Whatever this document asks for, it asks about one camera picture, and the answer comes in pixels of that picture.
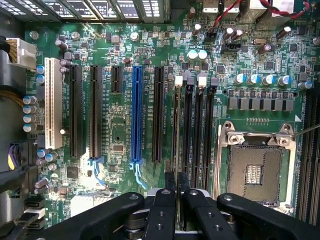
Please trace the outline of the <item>white SATA port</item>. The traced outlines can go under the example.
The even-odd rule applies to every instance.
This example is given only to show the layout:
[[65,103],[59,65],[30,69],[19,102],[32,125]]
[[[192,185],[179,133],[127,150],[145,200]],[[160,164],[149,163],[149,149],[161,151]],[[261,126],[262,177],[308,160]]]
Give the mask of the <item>white SATA port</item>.
[[44,207],[42,208],[29,207],[26,210],[24,210],[24,213],[37,214],[38,219],[42,219],[46,214],[46,209]]

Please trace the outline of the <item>grey PC case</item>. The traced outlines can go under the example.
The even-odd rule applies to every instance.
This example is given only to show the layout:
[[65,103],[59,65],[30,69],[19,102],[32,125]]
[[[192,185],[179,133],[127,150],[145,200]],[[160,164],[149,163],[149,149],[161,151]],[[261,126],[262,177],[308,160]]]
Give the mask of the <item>grey PC case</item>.
[[[320,23],[320,0],[260,0],[276,17],[276,37],[282,39],[289,21],[307,19]],[[0,0],[0,240],[35,240],[48,229],[45,216],[38,219],[24,201],[44,198],[40,189],[46,182],[39,177],[38,147],[32,137],[38,98],[27,93],[27,74],[36,71],[7,63],[10,45],[6,38],[27,43],[29,24],[90,25],[169,25],[182,20],[193,23],[193,36],[202,35],[205,43],[214,42],[221,22],[244,23],[248,0]],[[8,150],[22,144],[27,154],[27,173],[9,170]],[[174,240],[202,240],[201,231],[186,218],[184,199],[177,175]]]

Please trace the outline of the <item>silver rear port block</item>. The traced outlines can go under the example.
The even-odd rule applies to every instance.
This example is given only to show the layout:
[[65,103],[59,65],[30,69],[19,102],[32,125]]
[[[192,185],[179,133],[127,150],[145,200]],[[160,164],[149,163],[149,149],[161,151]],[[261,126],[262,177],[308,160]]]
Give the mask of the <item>silver rear port block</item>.
[[255,29],[258,31],[272,31],[277,28],[276,17],[262,6],[260,0],[247,0],[242,20],[246,24],[255,24]]

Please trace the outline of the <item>long black expansion slot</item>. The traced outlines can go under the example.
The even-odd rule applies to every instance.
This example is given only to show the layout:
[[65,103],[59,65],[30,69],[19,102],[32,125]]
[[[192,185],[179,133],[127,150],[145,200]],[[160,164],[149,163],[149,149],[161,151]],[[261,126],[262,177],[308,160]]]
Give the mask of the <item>long black expansion slot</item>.
[[69,72],[69,147],[72,158],[82,155],[82,136],[82,69],[73,64]]
[[152,160],[162,160],[164,127],[164,66],[154,68]]
[[98,159],[102,155],[102,69],[91,65],[89,73],[89,157]]

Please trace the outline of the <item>blue expansion slot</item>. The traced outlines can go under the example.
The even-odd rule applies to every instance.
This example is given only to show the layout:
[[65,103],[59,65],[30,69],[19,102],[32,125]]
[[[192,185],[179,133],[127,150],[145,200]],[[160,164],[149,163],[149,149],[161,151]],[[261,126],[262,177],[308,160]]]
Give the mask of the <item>blue expansion slot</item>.
[[132,72],[131,98],[131,153],[130,161],[140,162],[142,158],[142,118],[143,118],[143,67],[137,65]]

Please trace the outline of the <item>white PCI expansion slot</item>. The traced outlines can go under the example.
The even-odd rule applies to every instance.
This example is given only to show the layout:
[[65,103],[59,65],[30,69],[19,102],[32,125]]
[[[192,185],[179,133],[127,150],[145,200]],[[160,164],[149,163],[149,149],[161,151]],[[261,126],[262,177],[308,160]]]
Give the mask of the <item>white PCI expansion slot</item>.
[[63,76],[56,58],[46,57],[44,67],[45,148],[55,150],[63,146]]

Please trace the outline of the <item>short black expansion slot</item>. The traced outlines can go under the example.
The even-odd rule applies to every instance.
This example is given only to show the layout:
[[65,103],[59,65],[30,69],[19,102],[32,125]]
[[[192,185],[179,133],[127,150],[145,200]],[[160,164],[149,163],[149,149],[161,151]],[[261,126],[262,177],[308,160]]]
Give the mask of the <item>short black expansion slot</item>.
[[111,67],[110,91],[113,94],[121,94],[123,92],[123,71],[119,65]]

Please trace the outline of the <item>black SATA port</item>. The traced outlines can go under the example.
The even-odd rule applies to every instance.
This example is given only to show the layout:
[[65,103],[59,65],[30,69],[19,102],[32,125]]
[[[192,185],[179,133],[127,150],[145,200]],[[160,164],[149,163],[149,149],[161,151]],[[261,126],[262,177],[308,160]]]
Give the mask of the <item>black SATA port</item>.
[[24,201],[27,208],[41,209],[45,206],[46,200],[42,197],[29,197]]

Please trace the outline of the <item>green motherboard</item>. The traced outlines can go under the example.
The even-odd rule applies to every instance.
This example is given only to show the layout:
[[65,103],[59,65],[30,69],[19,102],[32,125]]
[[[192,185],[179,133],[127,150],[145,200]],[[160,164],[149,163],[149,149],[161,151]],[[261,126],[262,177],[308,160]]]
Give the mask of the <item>green motherboard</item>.
[[[184,172],[184,106],[187,78],[194,79],[190,128],[190,186],[195,188],[195,102],[198,77],[206,77],[203,92],[202,135],[198,188],[204,189],[206,95],[211,78],[217,83],[214,95],[211,135],[210,183],[213,192],[214,161],[219,125],[231,121],[235,128],[249,132],[277,132],[289,123],[293,134],[303,130],[306,91],[312,96],[309,106],[311,126],[315,125],[316,93],[320,90],[320,22],[291,20],[283,29],[256,30],[253,24],[221,22],[213,42],[193,36],[194,24],[181,20],[174,24],[31,23],[26,40],[37,50],[36,73],[26,76],[26,91],[36,95],[36,123],[33,138],[38,148],[39,177],[46,179],[40,188],[45,198],[46,226],[51,227],[90,207],[126,192],[146,195],[165,185],[165,173],[175,173],[175,77],[183,77],[180,101],[179,172]],[[189,61],[190,50],[205,50],[205,61]],[[45,58],[59,60],[62,73],[62,147],[45,145]],[[70,67],[79,65],[82,72],[82,155],[70,154],[69,83]],[[101,85],[101,156],[90,158],[90,66],[99,65]],[[122,93],[111,93],[111,68],[121,66]],[[140,162],[131,162],[131,121],[133,67],[142,66],[143,109]],[[155,67],[164,66],[162,159],[153,161],[153,110]],[[246,81],[235,84],[234,77],[245,74]],[[259,75],[259,82],[247,83],[247,77]],[[273,75],[272,85],[262,78]],[[291,76],[291,83],[279,86],[280,76]],[[312,82],[313,88],[300,90],[300,82]],[[311,223],[313,188],[313,130],[309,133],[308,204],[306,222]],[[301,135],[296,137],[293,207],[275,208],[298,218],[298,191],[302,153]]]

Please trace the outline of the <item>white power connector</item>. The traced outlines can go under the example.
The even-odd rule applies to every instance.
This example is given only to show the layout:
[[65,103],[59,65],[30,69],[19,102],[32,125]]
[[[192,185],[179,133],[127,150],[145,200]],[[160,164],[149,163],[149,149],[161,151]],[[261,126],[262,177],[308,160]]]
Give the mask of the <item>white power connector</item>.
[[35,72],[37,65],[37,49],[35,45],[20,38],[7,37],[6,42],[10,45],[9,55],[6,58],[6,62],[9,65]]

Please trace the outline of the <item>thin metal locking lever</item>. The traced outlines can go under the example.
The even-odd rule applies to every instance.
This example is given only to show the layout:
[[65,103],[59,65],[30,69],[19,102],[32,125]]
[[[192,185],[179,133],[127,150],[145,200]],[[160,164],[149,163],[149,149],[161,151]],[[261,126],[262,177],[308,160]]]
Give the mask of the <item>thin metal locking lever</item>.
[[308,128],[306,128],[306,129],[304,129],[304,130],[302,130],[302,131],[300,131],[300,132],[294,133],[291,137],[292,137],[292,138],[296,138],[296,137],[298,137],[298,136],[300,136],[300,135],[303,135],[303,134],[305,134],[305,133],[308,133],[308,132],[310,132],[310,131],[312,131],[312,130],[315,130],[315,129],[317,129],[317,128],[320,128],[320,123],[319,123],[319,124],[316,124],[316,125],[314,125],[314,126],[308,127]]

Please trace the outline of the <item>silver CPU socket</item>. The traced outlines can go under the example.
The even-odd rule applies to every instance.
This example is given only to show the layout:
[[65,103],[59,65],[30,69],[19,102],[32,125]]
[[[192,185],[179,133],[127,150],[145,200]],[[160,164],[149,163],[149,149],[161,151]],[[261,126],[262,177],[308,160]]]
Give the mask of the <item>silver CPU socket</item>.
[[284,123],[277,132],[217,128],[212,196],[232,193],[274,208],[291,208],[295,193],[297,139]]

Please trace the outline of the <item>black RAM slot grey latch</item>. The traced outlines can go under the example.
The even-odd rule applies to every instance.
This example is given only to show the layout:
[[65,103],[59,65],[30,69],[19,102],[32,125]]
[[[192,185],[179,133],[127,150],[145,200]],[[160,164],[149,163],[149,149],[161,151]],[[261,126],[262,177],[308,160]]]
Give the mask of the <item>black RAM slot grey latch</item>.
[[183,172],[186,173],[187,183],[191,183],[191,164],[190,164],[190,135],[192,124],[192,101],[194,92],[194,79],[188,77],[185,86],[184,95],[184,130],[183,130],[183,149],[182,149],[182,161]]
[[212,125],[213,125],[213,109],[214,109],[214,96],[217,90],[217,81],[214,77],[210,79],[209,86],[206,91],[206,115],[205,115],[205,129],[204,129],[204,189],[208,192],[212,191],[211,186],[211,150],[212,150]]

